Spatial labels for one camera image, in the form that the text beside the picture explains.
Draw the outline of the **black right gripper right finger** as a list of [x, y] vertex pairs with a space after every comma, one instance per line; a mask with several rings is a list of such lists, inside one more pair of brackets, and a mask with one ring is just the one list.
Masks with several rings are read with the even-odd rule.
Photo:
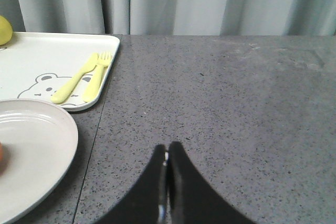
[[169, 146], [167, 178], [173, 223], [253, 223], [210, 186], [180, 142]]

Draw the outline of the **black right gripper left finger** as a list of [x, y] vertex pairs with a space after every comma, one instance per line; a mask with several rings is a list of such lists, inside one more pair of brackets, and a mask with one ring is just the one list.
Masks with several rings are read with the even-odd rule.
[[96, 223], [166, 223], [167, 151], [157, 145], [139, 179]]

